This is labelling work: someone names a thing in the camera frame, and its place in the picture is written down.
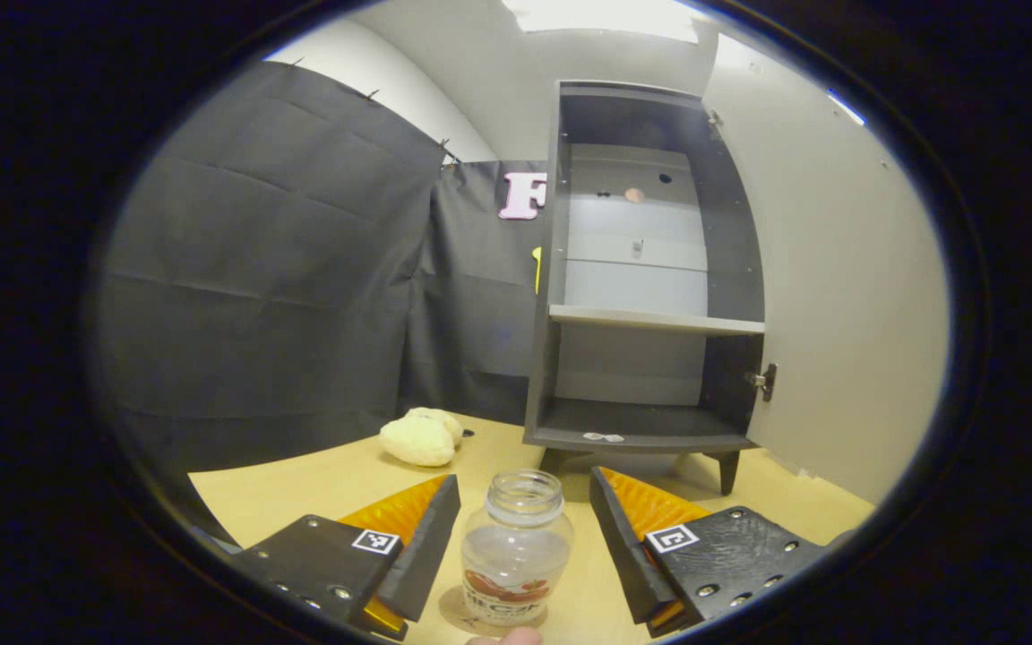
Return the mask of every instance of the stuffed animal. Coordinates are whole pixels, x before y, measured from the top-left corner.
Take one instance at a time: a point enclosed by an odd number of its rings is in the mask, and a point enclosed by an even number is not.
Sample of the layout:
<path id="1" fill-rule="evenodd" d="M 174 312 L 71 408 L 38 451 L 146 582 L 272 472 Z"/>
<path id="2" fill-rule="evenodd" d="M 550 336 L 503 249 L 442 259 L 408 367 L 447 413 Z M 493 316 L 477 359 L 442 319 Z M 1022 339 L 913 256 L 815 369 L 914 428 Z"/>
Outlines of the stuffed animal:
<path id="1" fill-rule="evenodd" d="M 464 426 L 459 424 L 454 416 L 444 410 L 434 410 L 432 408 L 414 408 L 405 414 L 406 417 L 427 417 L 429 419 L 436 419 L 441 421 L 445 429 L 448 431 L 448 437 L 451 437 L 451 443 L 453 445 L 459 445 L 459 439 L 464 436 Z"/>
<path id="2" fill-rule="evenodd" d="M 414 408 L 381 428 L 381 448 L 407 464 L 445 465 L 452 461 L 463 425 L 444 410 Z"/>

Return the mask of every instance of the table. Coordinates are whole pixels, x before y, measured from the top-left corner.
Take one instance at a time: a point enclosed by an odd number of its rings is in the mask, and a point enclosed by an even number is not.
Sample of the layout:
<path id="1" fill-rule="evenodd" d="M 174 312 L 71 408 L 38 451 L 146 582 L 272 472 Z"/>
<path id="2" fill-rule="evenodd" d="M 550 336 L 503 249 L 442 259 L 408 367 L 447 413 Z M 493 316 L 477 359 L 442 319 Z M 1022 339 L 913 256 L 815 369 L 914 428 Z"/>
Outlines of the table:
<path id="1" fill-rule="evenodd" d="M 548 611 L 537 627 L 548 645 L 636 645 L 650 642 L 643 625 L 632 623 L 600 524 L 588 504 L 591 465 L 632 475 L 680 497 L 721 511 L 747 506 L 800 538 L 827 544 L 872 513 L 871 504 L 824 480 L 799 477 L 764 449 L 743 451 L 743 466 L 729 497 L 719 495 L 719 471 L 702 454 L 588 454 L 545 460 L 545 449 L 523 445 L 518 425 L 461 416 L 475 437 L 464 438 L 450 464 L 438 469 L 409 465 L 381 450 L 377 438 L 284 458 L 269 464 L 190 473 L 209 511 L 241 547 L 252 547 L 308 513 L 340 518 L 362 506 L 444 473 L 458 478 L 461 513 L 432 585 L 429 604 L 406 642 L 461 645 L 475 635 L 501 630 L 471 624 L 459 605 L 459 541 L 467 515 L 484 505 L 492 475 L 513 469 L 556 474 L 565 487 L 566 515 L 576 529 L 573 555 Z"/>

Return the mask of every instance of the black curtain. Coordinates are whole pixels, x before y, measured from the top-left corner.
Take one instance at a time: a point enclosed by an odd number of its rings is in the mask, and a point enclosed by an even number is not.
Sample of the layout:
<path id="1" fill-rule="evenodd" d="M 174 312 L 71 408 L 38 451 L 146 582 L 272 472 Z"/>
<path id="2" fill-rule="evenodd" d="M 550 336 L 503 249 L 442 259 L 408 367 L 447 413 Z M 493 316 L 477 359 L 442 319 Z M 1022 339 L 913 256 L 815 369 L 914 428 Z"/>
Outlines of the black curtain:
<path id="1" fill-rule="evenodd" d="M 397 413 L 422 405 L 523 424 L 544 218 L 501 220 L 508 172 L 547 162 L 447 166 L 413 277 Z"/>
<path id="2" fill-rule="evenodd" d="M 348 444 L 392 418 L 443 156 L 349 87 L 267 62 L 149 162 L 99 270 L 99 375 L 174 502 L 212 519 L 190 472 Z"/>

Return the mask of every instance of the cabinet shelf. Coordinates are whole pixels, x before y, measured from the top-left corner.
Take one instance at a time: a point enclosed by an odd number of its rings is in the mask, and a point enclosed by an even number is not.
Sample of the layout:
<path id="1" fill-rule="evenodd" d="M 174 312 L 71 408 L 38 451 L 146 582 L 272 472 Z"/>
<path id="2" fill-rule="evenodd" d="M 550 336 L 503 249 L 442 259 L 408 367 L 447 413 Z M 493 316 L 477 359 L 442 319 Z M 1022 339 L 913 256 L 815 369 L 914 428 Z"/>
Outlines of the cabinet shelf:
<path id="1" fill-rule="evenodd" d="M 588 440 L 585 432 L 620 436 L 621 442 Z M 741 428 L 709 410 L 682 405 L 607 404 L 553 398 L 528 444 L 617 452 L 725 452 L 754 448 Z"/>
<path id="2" fill-rule="evenodd" d="M 705 334 L 709 336 L 764 333 L 764 324 L 762 322 L 706 316 L 655 314 L 655 312 L 650 311 L 552 304 L 548 305 L 548 317 L 556 323 L 585 323 L 585 325 L 605 327 L 683 331 L 683 333 Z"/>

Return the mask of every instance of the open cabinet door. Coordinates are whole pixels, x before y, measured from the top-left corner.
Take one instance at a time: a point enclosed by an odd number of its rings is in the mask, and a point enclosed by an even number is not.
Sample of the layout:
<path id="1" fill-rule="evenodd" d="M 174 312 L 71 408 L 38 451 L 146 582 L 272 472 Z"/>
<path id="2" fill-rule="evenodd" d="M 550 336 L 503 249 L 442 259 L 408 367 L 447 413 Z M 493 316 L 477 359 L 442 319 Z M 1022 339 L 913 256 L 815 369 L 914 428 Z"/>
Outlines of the open cabinet door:
<path id="1" fill-rule="evenodd" d="M 763 258 L 763 363 L 748 438 L 878 503 L 926 436 L 949 345 L 946 269 L 909 175 L 773 58 L 719 37 L 703 98 L 737 163 Z"/>

